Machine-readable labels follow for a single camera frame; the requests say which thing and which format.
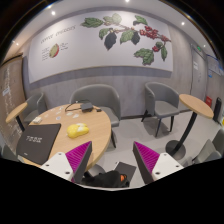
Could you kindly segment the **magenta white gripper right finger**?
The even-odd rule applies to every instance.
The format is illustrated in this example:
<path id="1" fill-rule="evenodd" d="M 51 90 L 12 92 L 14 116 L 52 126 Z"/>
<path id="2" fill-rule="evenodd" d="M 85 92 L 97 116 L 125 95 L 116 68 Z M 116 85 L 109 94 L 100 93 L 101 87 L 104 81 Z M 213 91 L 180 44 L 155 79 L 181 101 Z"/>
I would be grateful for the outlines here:
<path id="1" fill-rule="evenodd" d="M 133 143 L 133 153 L 145 184 L 183 169 L 168 153 L 157 153 L 139 142 Z"/>

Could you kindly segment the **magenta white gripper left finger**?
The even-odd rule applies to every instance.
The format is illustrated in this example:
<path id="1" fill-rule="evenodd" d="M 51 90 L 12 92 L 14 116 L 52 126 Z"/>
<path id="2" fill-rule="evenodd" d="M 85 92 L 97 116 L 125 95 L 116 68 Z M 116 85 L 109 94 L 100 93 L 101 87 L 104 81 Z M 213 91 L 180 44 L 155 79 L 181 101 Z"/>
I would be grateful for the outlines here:
<path id="1" fill-rule="evenodd" d="M 92 142 L 86 142 L 67 153 L 58 152 L 41 169 L 73 183 L 80 183 L 92 153 Z"/>

